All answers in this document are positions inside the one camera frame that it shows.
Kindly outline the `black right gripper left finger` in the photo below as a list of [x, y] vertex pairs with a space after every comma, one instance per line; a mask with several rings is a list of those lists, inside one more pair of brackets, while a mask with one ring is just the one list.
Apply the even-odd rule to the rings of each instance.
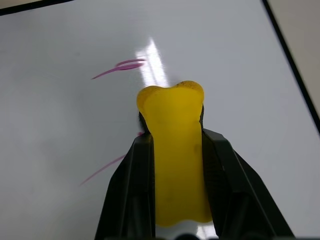
[[152, 240], [156, 237], [154, 143], [137, 136], [113, 173], [94, 240]]

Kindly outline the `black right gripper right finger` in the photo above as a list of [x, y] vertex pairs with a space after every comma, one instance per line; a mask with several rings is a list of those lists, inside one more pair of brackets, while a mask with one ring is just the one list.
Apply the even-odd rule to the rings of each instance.
[[294, 239], [261, 177], [222, 134], [202, 130], [202, 161], [219, 240]]

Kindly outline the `yellow whiteboard eraser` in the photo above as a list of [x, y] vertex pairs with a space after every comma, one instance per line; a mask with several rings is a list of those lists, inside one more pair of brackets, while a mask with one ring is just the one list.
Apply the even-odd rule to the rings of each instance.
[[153, 138], [155, 223], [210, 222], [202, 154], [203, 88], [194, 81], [148, 86], [136, 103]]

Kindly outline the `black-framed whiteboard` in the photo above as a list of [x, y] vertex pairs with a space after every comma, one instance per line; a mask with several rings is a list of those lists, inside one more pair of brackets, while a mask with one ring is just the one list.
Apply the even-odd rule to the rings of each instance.
[[0, 16], [0, 240], [93, 240], [138, 92], [181, 81], [320, 237], [320, 135], [261, 0], [74, 0]]

